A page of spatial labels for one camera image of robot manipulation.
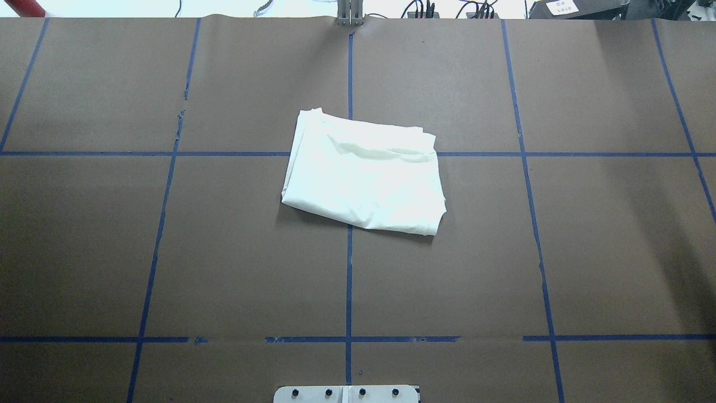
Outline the cream long-sleeve cat shirt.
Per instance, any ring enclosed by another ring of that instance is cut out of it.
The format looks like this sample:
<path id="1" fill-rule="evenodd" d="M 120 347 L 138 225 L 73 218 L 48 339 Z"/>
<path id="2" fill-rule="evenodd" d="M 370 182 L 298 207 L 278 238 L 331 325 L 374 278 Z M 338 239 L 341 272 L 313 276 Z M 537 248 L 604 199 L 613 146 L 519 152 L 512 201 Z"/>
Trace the cream long-sleeve cat shirt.
<path id="1" fill-rule="evenodd" d="M 435 143 L 416 126 L 302 110 L 281 202 L 363 229 L 437 235 L 446 199 Z"/>

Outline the black device white label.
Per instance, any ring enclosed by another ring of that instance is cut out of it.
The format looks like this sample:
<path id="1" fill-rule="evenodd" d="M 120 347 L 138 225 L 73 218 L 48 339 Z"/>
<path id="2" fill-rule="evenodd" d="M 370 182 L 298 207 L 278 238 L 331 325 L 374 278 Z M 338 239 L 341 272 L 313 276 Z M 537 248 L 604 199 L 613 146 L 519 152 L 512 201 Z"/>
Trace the black device white label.
<path id="1" fill-rule="evenodd" d="M 629 1 L 535 1 L 529 20 L 618 20 Z"/>

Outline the red cylindrical bottle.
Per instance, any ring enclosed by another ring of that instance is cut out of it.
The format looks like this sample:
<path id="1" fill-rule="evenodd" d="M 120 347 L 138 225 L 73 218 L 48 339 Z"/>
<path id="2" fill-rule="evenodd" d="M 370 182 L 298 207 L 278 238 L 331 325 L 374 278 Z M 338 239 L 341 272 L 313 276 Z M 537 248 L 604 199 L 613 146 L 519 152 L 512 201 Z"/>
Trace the red cylindrical bottle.
<path id="1" fill-rule="evenodd" d="M 36 0 L 5 0 L 4 1 L 18 16 L 45 18 L 46 10 Z"/>

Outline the aluminium frame post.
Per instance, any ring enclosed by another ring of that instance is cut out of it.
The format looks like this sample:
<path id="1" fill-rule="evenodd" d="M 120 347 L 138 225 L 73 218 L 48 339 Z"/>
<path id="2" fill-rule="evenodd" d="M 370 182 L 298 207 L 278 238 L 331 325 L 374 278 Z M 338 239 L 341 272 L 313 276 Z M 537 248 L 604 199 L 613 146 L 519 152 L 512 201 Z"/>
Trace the aluminium frame post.
<path id="1" fill-rule="evenodd" d="M 360 26 L 365 23 L 363 0 L 337 0 L 338 26 Z"/>

